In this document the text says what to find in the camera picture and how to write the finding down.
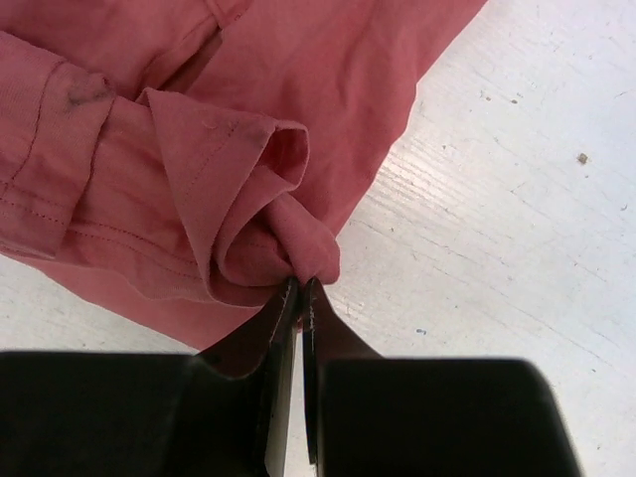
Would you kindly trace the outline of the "salmon pink t-shirt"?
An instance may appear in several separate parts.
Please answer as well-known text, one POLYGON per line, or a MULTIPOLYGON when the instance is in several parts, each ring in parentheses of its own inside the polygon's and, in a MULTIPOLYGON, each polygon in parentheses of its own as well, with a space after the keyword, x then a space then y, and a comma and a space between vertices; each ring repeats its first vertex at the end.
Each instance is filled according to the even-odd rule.
POLYGON ((479 1, 5 1, 1 251, 202 349, 337 233, 479 1))

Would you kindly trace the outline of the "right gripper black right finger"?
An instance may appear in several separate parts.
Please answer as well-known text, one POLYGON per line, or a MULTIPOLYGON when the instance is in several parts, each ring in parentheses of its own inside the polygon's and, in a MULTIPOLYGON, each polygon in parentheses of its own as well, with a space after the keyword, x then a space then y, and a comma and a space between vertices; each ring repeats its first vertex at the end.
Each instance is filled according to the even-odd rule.
POLYGON ((379 359, 335 312, 321 281, 314 277, 304 286, 300 306, 303 349, 304 415, 309 462, 318 462, 320 372, 331 361, 379 359))

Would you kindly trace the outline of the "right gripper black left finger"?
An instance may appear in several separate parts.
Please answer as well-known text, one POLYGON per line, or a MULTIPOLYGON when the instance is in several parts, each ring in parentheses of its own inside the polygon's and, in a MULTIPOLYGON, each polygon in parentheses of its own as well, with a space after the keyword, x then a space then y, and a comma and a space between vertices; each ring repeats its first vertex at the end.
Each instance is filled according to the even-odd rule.
POLYGON ((290 414, 299 285, 289 278, 248 321, 201 352, 213 379, 213 476, 281 476, 290 414))

